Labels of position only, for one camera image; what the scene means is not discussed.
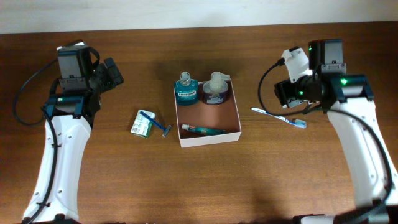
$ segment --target blue bottle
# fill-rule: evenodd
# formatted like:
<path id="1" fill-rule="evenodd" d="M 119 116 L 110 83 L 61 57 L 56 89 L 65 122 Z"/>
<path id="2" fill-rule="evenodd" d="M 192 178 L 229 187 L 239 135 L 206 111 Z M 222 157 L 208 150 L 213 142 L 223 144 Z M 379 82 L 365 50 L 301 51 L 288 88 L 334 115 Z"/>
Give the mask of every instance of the blue bottle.
<path id="1" fill-rule="evenodd" d="M 188 72 L 183 72 L 180 80 L 174 83 L 174 92 L 178 105 L 192 105 L 198 101 L 198 81 L 191 79 Z"/>

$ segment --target wood grain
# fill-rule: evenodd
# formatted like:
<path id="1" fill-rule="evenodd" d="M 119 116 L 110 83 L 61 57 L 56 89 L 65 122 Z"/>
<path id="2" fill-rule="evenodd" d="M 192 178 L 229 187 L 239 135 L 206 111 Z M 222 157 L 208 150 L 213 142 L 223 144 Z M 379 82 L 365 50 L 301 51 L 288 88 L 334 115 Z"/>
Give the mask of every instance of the wood grain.
<path id="1" fill-rule="evenodd" d="M 354 207 L 353 187 L 340 142 L 321 113 L 296 116 L 297 129 L 252 112 L 257 84 L 295 45 L 342 38 L 348 73 L 368 76 L 377 118 L 392 160 L 398 162 L 398 22 L 304 24 L 229 28 L 114 30 L 0 35 L 0 217 L 17 223 L 32 196 L 44 148 L 43 126 L 18 124 L 11 104 L 19 87 L 57 56 L 55 48 L 83 39 L 113 57 L 124 83 L 102 95 L 102 109 L 81 165 L 78 207 L 82 223 L 238 223 L 340 213 Z M 207 80 L 231 75 L 242 125 L 238 142 L 181 149 L 177 129 L 166 138 L 130 134 L 138 109 L 176 125 L 173 82 L 181 72 Z M 27 87 L 18 111 L 41 116 L 58 65 Z M 264 80 L 269 108 L 282 111 L 273 84 L 287 78 L 277 68 Z"/>

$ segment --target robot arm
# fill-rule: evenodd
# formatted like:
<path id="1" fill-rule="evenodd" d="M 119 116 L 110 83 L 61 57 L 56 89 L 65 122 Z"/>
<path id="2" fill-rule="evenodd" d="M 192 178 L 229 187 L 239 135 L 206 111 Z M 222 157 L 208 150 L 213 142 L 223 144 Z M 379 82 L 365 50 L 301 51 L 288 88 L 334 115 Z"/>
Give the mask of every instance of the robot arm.
<path id="1" fill-rule="evenodd" d="M 55 116 L 52 119 L 58 140 L 57 168 L 50 192 L 49 205 L 45 207 L 35 222 L 54 220 L 57 215 L 65 219 L 79 220 L 77 210 L 77 190 L 80 165 L 91 127 L 84 118 L 73 119 L 72 115 Z M 45 124 L 45 146 L 36 188 L 26 208 L 24 217 L 32 217 L 47 191 L 54 154 L 52 133 L 48 122 Z"/>
<path id="2" fill-rule="evenodd" d="M 97 58 L 94 63 L 90 53 Z M 62 77 L 53 82 L 44 106 L 48 116 L 44 154 L 23 223 L 77 223 L 81 159 L 93 128 L 95 113 L 101 109 L 100 94 L 124 81 L 112 58 L 105 59 L 104 64 L 100 63 L 99 53 L 83 42 L 58 48 L 58 61 Z M 58 84 L 62 94 L 55 92 Z M 57 138 L 56 150 L 54 135 Z"/>
<path id="3" fill-rule="evenodd" d="M 391 191 L 386 190 L 388 178 L 392 178 L 392 186 L 395 185 L 397 171 L 377 124 L 374 97 L 368 79 L 364 75 L 346 75 L 342 49 L 341 40 L 310 42 L 310 60 L 301 48 L 285 50 L 282 58 L 289 71 L 289 79 L 275 84 L 275 94 L 283 107 L 291 108 L 307 101 L 320 103 L 320 110 L 327 111 L 343 146 L 358 210 L 372 209 L 387 193 L 389 196 L 385 205 L 398 205 L 395 187 Z M 374 136 L 370 134 L 371 130 L 352 116 L 335 111 L 351 114 L 364 121 L 376 134 L 382 148 L 377 146 Z M 385 209 L 378 211 L 377 215 L 374 219 L 388 223 Z M 308 216 L 301 218 L 299 223 L 339 223 L 342 216 Z"/>

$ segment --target soap dispenser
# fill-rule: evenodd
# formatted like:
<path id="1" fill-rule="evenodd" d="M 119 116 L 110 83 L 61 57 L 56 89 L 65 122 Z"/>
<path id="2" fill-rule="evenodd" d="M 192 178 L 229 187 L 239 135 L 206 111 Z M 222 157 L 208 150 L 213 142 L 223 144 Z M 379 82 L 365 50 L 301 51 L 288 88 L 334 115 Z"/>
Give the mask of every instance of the soap dispenser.
<path id="1" fill-rule="evenodd" d="M 203 85 L 202 101 L 208 105 L 222 104 L 228 97 L 228 84 L 226 80 L 230 80 L 229 75 L 221 72 L 213 72 L 211 80 Z"/>

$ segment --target cardboard box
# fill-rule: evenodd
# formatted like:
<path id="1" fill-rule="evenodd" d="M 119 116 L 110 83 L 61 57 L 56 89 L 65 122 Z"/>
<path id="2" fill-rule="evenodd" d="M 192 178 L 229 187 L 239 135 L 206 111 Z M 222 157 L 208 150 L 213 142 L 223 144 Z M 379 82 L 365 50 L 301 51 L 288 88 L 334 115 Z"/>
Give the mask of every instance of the cardboard box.
<path id="1" fill-rule="evenodd" d="M 207 105 L 202 102 L 203 84 L 198 86 L 199 102 L 190 106 L 177 105 L 175 101 L 175 113 L 177 115 L 178 137 L 181 147 L 203 146 L 222 142 L 239 140 L 242 133 L 241 121 L 239 119 L 238 107 L 236 106 L 232 81 L 227 81 L 229 86 L 229 97 L 220 105 Z M 202 136 L 182 129 L 183 124 L 189 124 L 204 128 L 226 130 L 226 134 L 216 136 Z"/>

